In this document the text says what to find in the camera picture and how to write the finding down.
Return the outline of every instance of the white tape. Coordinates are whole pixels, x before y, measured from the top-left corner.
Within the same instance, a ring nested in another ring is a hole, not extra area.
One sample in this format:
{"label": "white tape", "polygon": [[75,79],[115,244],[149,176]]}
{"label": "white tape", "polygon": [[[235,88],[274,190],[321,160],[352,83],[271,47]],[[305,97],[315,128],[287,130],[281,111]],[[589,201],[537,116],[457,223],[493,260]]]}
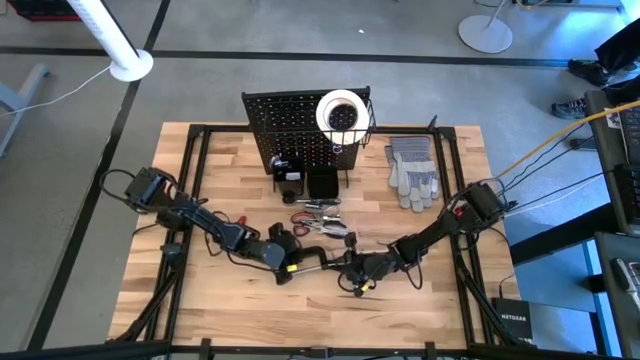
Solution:
{"label": "white tape", "polygon": [[[357,120],[348,130],[336,131],[329,125],[331,111],[340,105],[349,105],[356,109]],[[360,141],[369,129],[369,112],[362,99],[349,90],[334,90],[325,95],[316,109],[318,127],[327,139],[336,145],[351,145]]]}

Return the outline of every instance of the pegboard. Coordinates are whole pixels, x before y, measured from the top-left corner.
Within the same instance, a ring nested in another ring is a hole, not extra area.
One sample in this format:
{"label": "pegboard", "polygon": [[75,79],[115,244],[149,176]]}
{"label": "pegboard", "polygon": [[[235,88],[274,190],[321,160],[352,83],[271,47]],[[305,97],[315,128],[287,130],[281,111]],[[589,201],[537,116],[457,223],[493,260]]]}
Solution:
{"label": "pegboard", "polygon": [[366,129],[347,132],[366,131],[366,135],[354,144],[339,146],[330,139],[334,139],[334,133],[350,129],[356,122],[357,113],[351,106],[338,106],[329,118],[329,124],[335,130],[320,130],[316,123],[316,108],[320,99],[330,91],[242,94],[249,125],[267,174],[271,174],[269,163],[276,155],[299,157],[304,160],[307,169],[319,165],[333,165],[338,170],[354,168],[358,148],[369,143],[371,129],[375,128],[370,88],[349,89],[363,100],[370,121]]}

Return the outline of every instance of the gray floor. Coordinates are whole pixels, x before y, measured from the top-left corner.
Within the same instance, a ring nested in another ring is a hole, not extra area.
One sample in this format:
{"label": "gray floor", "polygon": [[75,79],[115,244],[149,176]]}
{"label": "gray floor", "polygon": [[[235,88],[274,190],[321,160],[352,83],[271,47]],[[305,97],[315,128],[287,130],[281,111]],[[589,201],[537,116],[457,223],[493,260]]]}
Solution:
{"label": "gray floor", "polygon": [[[141,46],[159,1],[108,3]],[[591,58],[592,49],[623,26],[612,10],[506,10],[501,17],[512,26],[515,43],[498,57]],[[462,18],[482,12],[487,9],[466,0],[174,1],[156,48],[482,56],[455,33]],[[0,18],[0,34],[0,46],[98,46],[81,24],[29,23],[15,15]],[[73,89],[108,64],[106,58],[0,55],[0,80],[18,87],[38,62],[53,75],[39,101]],[[112,167],[135,171],[149,164],[164,121],[245,121],[242,91],[364,85],[372,87],[380,124],[426,123],[438,114],[441,124],[480,125],[494,173],[566,125],[548,114],[551,102],[592,88],[561,69],[531,67],[156,59]],[[24,346],[126,88],[103,75],[64,102],[31,111],[9,156],[0,160],[0,351]],[[599,171],[595,153],[570,153],[508,196],[526,201]],[[510,241],[606,200],[598,181],[514,216],[507,221]],[[100,199],[47,346],[104,340],[134,226],[135,214]],[[584,255],[576,249],[517,269],[523,298],[593,310],[593,298],[576,284],[586,275]]]}

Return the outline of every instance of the wooden tabletop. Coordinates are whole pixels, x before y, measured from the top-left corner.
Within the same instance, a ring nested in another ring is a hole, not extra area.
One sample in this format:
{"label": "wooden tabletop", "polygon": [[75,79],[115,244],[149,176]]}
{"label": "wooden tabletop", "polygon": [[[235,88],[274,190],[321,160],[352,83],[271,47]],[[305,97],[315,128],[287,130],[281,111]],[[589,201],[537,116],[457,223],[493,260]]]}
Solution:
{"label": "wooden tabletop", "polygon": [[[189,125],[164,124],[154,167],[177,177]],[[465,180],[490,177],[480,128],[457,126],[456,133]],[[421,231],[435,220],[442,207],[442,199],[421,214],[398,206],[396,190],[387,185],[390,169],[383,150],[387,144],[389,136],[373,135],[369,145],[360,149],[355,169],[349,172],[349,188],[341,175],[343,222],[356,232],[361,250],[384,251],[378,242],[388,243]],[[199,148],[197,142],[189,186]],[[451,167],[446,142],[445,154]],[[448,171],[455,193],[453,169]],[[271,178],[264,172],[251,133],[213,135],[200,197],[209,199],[206,208],[224,211],[233,221],[246,215],[247,225],[262,234],[267,234],[275,222],[291,228],[290,216],[302,210],[300,205],[283,205],[279,192],[272,191]],[[152,215],[141,216],[138,226],[151,224],[154,219]],[[502,224],[496,228],[502,230]],[[109,337],[120,335],[151,298],[164,238],[165,230],[159,227],[134,237]],[[312,233],[301,241],[303,246],[321,245],[334,256],[344,252],[342,241],[326,236]],[[495,297],[499,282],[513,273],[509,247],[493,231],[483,232],[477,247],[487,295]],[[316,264],[317,260],[308,259],[300,267]],[[360,299],[338,287],[335,271],[299,274],[288,284],[277,286],[272,274],[234,266],[226,256],[211,257],[204,234],[197,229],[191,239],[174,344],[198,345],[201,338],[211,338],[219,346],[423,348],[424,342],[433,341],[438,349],[465,348],[448,240],[430,249],[422,270],[425,282],[420,291],[411,286],[404,273],[396,273]],[[504,282],[503,290],[505,297],[518,298],[515,277]],[[469,298],[476,338],[481,341],[479,312],[473,297]],[[164,329],[167,304],[165,301],[159,329]]]}

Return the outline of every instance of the work glove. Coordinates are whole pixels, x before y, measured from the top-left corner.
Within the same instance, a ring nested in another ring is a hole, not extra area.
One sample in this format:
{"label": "work glove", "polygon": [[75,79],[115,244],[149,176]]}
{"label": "work glove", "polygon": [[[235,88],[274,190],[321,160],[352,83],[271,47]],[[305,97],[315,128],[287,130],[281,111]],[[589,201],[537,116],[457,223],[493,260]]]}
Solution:
{"label": "work glove", "polygon": [[393,137],[385,155],[391,166],[389,186],[398,189],[400,207],[422,212],[439,196],[436,166],[428,137]]}

